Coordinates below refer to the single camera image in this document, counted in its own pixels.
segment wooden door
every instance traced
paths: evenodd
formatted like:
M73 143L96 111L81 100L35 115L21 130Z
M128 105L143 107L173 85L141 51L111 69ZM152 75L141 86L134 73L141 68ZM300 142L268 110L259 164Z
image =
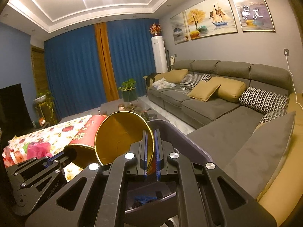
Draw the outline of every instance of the wooden door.
M48 89L46 69L44 64L44 49L31 46L31 64L35 79L36 91Z

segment yellow tree in painting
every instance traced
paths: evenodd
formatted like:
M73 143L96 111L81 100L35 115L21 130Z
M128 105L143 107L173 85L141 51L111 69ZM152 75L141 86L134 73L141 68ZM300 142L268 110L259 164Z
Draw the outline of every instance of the yellow tree in painting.
M197 8L190 10L190 12L187 14L188 24L195 25L196 30L198 30L198 22L204 20L204 18L205 12Z

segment blue curtain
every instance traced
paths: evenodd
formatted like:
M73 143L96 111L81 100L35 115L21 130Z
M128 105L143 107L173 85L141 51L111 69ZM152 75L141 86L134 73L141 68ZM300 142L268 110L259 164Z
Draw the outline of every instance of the blue curtain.
M93 25L47 40L45 66L60 119L106 102Z
M124 19L107 22L107 35L117 86L134 78L137 94L146 93L143 76L156 72L149 28L158 19Z

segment power outlet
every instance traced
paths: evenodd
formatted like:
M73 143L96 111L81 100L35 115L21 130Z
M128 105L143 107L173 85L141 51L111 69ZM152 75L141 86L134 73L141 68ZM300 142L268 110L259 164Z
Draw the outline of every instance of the power outlet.
M285 52L287 52L287 56L289 56L289 50L288 49L284 49L283 54L285 55Z

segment curtain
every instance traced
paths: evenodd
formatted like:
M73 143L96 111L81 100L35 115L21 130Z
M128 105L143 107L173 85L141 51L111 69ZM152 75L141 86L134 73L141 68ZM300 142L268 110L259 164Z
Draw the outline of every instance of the curtain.
M146 94L143 76L156 71L149 28L158 19L107 22L109 48L117 86L134 78L139 96Z
M60 119L106 102L93 25L47 40L45 66Z
M108 102L118 100L119 94L115 82L111 55L109 52L106 23L103 22L95 24L94 28L106 99Z

